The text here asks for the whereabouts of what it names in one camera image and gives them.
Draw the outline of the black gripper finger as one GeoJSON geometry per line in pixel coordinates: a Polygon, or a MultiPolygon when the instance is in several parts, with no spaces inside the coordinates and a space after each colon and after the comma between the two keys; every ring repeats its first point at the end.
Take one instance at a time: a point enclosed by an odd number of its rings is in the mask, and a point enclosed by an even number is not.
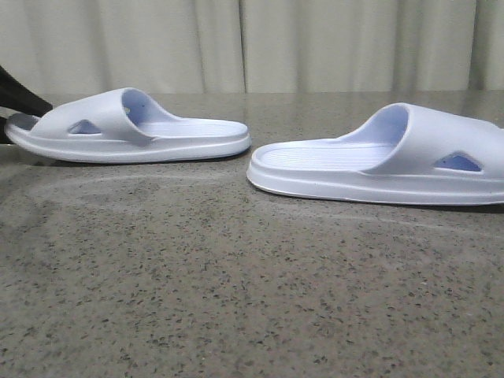
{"type": "Polygon", "coordinates": [[[0,68],[0,72],[1,107],[37,117],[53,109],[49,102],[24,87],[3,67],[0,68]]]}

